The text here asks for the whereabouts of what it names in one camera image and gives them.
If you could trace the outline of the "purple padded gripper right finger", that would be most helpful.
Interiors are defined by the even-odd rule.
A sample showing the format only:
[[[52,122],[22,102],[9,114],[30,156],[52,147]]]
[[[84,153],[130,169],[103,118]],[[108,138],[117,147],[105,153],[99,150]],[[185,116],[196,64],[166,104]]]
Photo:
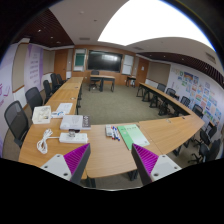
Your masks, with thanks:
[[[167,155],[158,156],[137,144],[132,144],[131,153],[143,185],[150,184],[181,170],[181,167]]]

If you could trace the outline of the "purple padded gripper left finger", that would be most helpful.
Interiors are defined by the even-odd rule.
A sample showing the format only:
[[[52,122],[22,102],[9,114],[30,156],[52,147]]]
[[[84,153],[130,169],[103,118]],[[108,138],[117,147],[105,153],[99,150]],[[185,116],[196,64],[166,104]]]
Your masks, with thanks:
[[[42,165],[41,168],[49,173],[79,185],[90,153],[90,144],[87,143],[65,155],[56,154]]]

